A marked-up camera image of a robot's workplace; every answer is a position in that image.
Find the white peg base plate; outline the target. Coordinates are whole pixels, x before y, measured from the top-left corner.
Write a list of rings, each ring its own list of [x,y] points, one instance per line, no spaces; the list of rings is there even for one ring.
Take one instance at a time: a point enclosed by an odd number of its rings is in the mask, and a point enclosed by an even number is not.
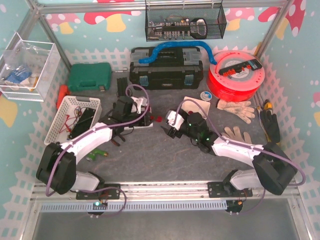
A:
[[[141,114],[138,114],[137,112],[131,113],[128,117],[127,122],[133,121],[137,119]],[[129,124],[129,128],[143,128],[143,127],[149,127],[154,121],[154,117],[152,116],[152,108],[149,107],[147,113],[144,115],[143,118],[141,118],[139,121],[136,121],[132,124]]]

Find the white parts tray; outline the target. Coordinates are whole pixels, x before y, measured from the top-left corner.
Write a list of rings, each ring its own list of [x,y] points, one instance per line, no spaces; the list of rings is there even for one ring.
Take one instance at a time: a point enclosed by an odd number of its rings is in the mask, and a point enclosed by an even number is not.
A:
[[[210,109],[210,106],[211,106],[211,103],[209,101],[204,101],[204,100],[200,100],[200,99],[196,99],[196,98],[192,98],[192,97],[188,97],[188,96],[185,96],[184,97],[184,100],[193,100],[195,101],[204,111],[201,110],[201,108],[196,105],[194,102],[191,102],[191,101],[185,101],[182,106],[181,106],[181,109],[183,111],[185,111],[186,113],[200,113],[201,116],[206,119],[206,115],[209,114],[209,109]]]

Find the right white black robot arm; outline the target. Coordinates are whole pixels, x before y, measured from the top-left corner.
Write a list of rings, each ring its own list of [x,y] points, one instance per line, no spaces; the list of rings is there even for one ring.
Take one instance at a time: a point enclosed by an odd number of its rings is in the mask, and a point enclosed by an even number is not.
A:
[[[287,156],[278,145],[271,142],[254,145],[218,136],[198,112],[188,114],[170,110],[165,122],[169,128],[163,130],[171,138],[187,136],[205,154],[230,158],[251,167],[233,170],[225,178],[223,188],[227,194],[235,190],[264,188],[279,196],[297,173],[295,167],[282,160]]]

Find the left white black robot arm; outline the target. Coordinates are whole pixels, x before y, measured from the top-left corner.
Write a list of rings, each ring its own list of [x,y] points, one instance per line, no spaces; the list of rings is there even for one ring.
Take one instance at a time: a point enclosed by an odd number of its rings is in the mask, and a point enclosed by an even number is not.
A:
[[[46,195],[63,195],[68,191],[96,193],[103,180],[94,173],[77,171],[77,164],[103,143],[121,136],[149,111],[149,97],[121,96],[111,115],[106,115],[92,128],[64,143],[50,143],[44,149],[36,178],[46,184]]]

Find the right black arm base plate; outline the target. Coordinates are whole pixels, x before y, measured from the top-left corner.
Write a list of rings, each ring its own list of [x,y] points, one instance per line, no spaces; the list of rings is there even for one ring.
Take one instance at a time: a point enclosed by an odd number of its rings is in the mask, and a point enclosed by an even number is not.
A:
[[[230,183],[224,183],[222,181],[208,182],[207,192],[210,198],[242,198],[253,196],[252,190],[249,190],[248,188],[238,190]]]

